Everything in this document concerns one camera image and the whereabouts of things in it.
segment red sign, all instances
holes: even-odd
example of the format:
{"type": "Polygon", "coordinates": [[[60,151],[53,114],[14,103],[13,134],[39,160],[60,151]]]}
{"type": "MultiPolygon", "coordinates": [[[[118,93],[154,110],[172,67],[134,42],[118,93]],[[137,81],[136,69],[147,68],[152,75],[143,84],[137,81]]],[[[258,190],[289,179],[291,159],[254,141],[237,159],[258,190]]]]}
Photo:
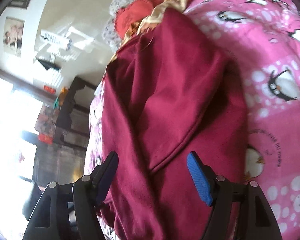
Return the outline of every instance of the red sign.
{"type": "Polygon", "coordinates": [[[46,85],[43,86],[43,90],[48,91],[52,95],[54,95],[56,93],[56,90],[54,88],[46,86],[46,85]]]}

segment person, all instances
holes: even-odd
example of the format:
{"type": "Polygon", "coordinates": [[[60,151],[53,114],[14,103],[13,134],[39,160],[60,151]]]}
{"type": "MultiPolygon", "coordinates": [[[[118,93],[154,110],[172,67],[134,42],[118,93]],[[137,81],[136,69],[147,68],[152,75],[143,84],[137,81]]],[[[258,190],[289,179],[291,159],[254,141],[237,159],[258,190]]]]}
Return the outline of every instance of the person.
{"type": "Polygon", "coordinates": [[[3,43],[15,48],[21,48],[23,26],[12,25],[9,31],[6,31],[3,43]]]}

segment window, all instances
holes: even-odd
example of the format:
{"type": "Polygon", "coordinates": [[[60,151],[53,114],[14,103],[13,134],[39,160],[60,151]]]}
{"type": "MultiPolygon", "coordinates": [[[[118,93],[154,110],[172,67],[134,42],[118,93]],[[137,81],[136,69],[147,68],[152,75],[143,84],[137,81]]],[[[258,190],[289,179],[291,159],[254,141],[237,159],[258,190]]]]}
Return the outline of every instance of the window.
{"type": "Polygon", "coordinates": [[[43,102],[53,96],[0,71],[0,233],[22,239],[27,220],[22,207],[29,197],[36,145],[21,139],[21,131],[34,129],[43,102]]]}
{"type": "Polygon", "coordinates": [[[32,179],[36,146],[20,138],[22,130],[37,133],[34,125],[43,103],[0,79],[0,163],[10,172],[32,179]]]}

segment red object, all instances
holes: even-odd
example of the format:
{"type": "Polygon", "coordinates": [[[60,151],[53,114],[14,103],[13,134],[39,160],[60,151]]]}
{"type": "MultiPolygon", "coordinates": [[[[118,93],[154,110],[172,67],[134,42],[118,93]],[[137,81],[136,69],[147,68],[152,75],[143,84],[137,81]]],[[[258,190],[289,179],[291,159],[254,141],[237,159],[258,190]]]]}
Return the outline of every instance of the red object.
{"type": "Polygon", "coordinates": [[[136,21],[140,21],[150,15],[152,10],[163,0],[135,0],[126,8],[121,8],[117,12],[114,28],[123,39],[130,25],[136,21]]]}
{"type": "Polygon", "coordinates": [[[54,88],[46,86],[46,85],[43,86],[43,90],[46,90],[47,92],[49,92],[52,95],[54,95],[56,93],[56,90],[54,88]]]}
{"type": "Polygon", "coordinates": [[[53,138],[42,133],[38,135],[38,140],[50,145],[53,144],[53,138]]]}
{"type": "Polygon", "coordinates": [[[229,58],[178,11],[132,38],[107,67],[103,159],[119,167],[101,214],[121,240],[200,239],[211,208],[186,165],[243,180],[247,110],[229,58]]]}

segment bed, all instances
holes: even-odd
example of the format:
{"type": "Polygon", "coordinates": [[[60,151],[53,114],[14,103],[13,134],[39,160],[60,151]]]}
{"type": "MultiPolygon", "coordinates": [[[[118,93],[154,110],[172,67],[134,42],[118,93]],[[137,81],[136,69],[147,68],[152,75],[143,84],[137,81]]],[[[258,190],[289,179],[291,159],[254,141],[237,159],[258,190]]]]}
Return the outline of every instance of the bed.
{"type": "MultiPolygon", "coordinates": [[[[291,0],[193,0],[183,14],[237,63],[247,106],[242,179],[260,184],[282,238],[300,239],[300,11],[291,0]]],[[[105,82],[90,107],[85,174],[104,159],[105,82]]]]}

